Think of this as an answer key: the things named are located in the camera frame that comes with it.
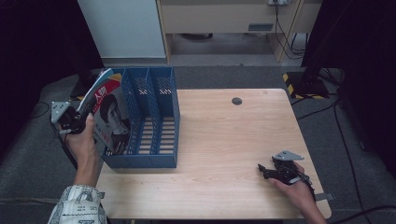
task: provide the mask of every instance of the gray carpet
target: gray carpet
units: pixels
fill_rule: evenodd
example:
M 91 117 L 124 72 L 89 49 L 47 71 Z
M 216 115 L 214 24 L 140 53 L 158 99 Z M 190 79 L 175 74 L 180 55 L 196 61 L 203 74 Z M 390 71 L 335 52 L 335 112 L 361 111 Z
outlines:
M 282 74 L 300 71 L 298 67 L 210 66 L 175 67 L 179 89 L 214 88 L 281 88 L 286 89 Z M 51 83 L 41 92 L 40 102 L 66 101 L 77 81 L 71 76 Z M 335 87 L 325 82 L 330 92 Z M 303 100 L 293 105 L 296 118 L 331 105 L 333 95 L 326 100 Z M 58 199 L 64 188 L 73 182 L 75 170 L 64 155 L 50 127 L 50 112 L 45 104 L 37 104 L 15 144 L 0 167 L 0 223 L 46 223 L 53 204 L 5 203 L 4 199 Z M 337 115 L 350 152 L 361 200 L 365 209 L 379 205 L 396 205 L 396 180 L 386 172 L 383 162 L 374 152 L 362 151 L 345 111 L 339 106 Z M 361 208 L 354 186 L 351 168 L 333 109 L 299 120 L 299 125 L 311 154 L 323 188 L 335 196 L 330 201 L 334 222 L 358 213 Z M 368 215 L 372 223 L 394 223 L 395 210 L 381 210 Z M 285 220 L 284 223 L 304 223 Z M 360 216 L 347 223 L 369 223 Z

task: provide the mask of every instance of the power socket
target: power socket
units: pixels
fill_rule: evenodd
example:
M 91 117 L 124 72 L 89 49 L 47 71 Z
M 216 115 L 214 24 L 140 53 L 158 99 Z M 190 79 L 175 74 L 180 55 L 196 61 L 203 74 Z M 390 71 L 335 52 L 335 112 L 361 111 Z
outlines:
M 285 6 L 290 4 L 291 0 L 268 0 L 268 5 L 269 6 Z

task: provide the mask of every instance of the black fabric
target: black fabric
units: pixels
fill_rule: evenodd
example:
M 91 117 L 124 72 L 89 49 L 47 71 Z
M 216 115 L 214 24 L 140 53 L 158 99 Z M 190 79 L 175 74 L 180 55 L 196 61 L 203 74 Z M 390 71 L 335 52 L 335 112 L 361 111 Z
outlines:
M 29 118 L 41 89 L 77 73 L 74 58 L 85 68 L 103 67 L 77 1 L 2 3 L 7 4 L 0 4 L 0 83 L 4 99 L 0 159 Z M 74 42 L 65 41 L 64 34 Z

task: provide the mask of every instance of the magazine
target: magazine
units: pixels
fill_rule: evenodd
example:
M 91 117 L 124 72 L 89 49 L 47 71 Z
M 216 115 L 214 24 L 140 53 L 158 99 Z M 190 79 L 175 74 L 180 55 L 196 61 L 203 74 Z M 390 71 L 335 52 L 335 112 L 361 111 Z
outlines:
M 78 107 L 78 113 L 87 111 L 95 120 L 94 133 L 112 152 L 125 154 L 131 125 L 120 86 L 121 74 L 107 69 L 92 85 Z

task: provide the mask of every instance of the hand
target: hand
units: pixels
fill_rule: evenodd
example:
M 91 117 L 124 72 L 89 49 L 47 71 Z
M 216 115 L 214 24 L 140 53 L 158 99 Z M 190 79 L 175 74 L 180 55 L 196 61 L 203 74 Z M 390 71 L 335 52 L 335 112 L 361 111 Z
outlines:
M 297 166 L 298 171 L 303 174 L 304 168 L 297 162 L 294 162 L 294 164 Z M 269 178 L 268 181 L 290 199 L 291 203 L 301 211 L 307 223 L 326 223 L 323 215 L 318 210 L 309 187 L 303 180 L 299 180 L 290 186 L 273 178 Z
M 96 187 L 99 176 L 99 156 L 93 140 L 93 116 L 90 113 L 85 120 L 85 129 L 79 134 L 69 134 L 65 142 L 74 154 L 78 168 L 75 177 L 75 185 L 87 185 Z

